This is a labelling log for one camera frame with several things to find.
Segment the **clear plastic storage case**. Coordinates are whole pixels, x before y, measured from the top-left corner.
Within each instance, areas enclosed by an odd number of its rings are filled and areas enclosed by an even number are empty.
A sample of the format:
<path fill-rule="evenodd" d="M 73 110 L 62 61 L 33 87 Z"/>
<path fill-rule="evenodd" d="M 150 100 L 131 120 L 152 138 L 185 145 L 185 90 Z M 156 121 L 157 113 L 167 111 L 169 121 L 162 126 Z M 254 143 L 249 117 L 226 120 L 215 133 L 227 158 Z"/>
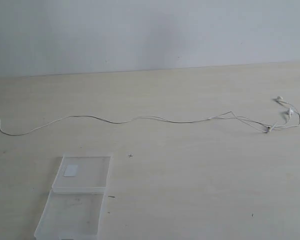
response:
<path fill-rule="evenodd" d="M 97 240 L 106 211 L 111 154 L 64 155 L 34 232 L 37 240 Z"/>

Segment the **white wired earphones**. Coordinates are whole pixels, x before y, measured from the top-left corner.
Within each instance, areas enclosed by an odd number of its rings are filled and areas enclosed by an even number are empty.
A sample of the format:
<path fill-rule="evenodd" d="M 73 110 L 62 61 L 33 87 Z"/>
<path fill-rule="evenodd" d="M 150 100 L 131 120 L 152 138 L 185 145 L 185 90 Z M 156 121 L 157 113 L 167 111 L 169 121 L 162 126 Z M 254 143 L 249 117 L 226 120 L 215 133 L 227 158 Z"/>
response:
<path fill-rule="evenodd" d="M 278 105 L 282 106 L 285 108 L 285 111 L 282 112 L 283 114 L 283 119 L 284 123 L 282 124 L 277 124 L 276 122 L 273 124 L 267 124 L 261 121 L 253 120 L 249 117 L 246 116 L 241 116 L 235 114 L 233 111 L 227 111 L 219 115 L 215 116 L 209 116 L 203 119 L 198 119 L 198 120 L 187 120 L 187 121 L 176 121 L 176 120 L 170 120 L 166 119 L 163 117 L 155 116 L 155 115 L 141 115 L 141 116 L 136 116 L 128 120 L 124 121 L 112 121 L 108 120 L 102 117 L 98 117 L 95 115 L 69 115 L 65 117 L 61 117 L 55 120 L 52 120 L 50 122 L 47 122 L 43 125 L 37 126 L 33 129 L 30 129 L 29 131 L 26 132 L 20 132 L 20 133 L 10 133 L 7 132 L 3 129 L 2 127 L 2 120 L 0 118 L 0 133 L 3 135 L 9 136 L 9 137 L 20 137 L 20 136 L 26 136 L 29 135 L 33 132 L 36 132 L 40 129 L 46 128 L 52 124 L 67 120 L 67 119 L 74 119 L 74 118 L 88 118 L 88 119 L 93 119 L 97 120 L 100 122 L 104 122 L 107 124 L 111 125 L 124 125 L 128 123 L 132 123 L 134 121 L 138 120 L 153 120 L 153 121 L 158 121 L 158 122 L 163 122 L 163 123 L 169 123 L 169 124 L 179 124 L 179 125 L 184 125 L 184 124 L 198 124 L 198 123 L 203 123 L 203 122 L 208 122 L 208 121 L 213 121 L 213 120 L 237 120 L 241 122 L 244 125 L 249 126 L 250 128 L 260 132 L 260 133 L 271 133 L 273 131 L 281 131 L 285 129 L 291 129 L 291 128 L 298 128 L 300 127 L 300 112 L 298 109 L 291 104 L 288 101 L 285 101 L 283 97 L 277 96 L 276 98 L 273 99 L 274 102 L 276 102 Z"/>

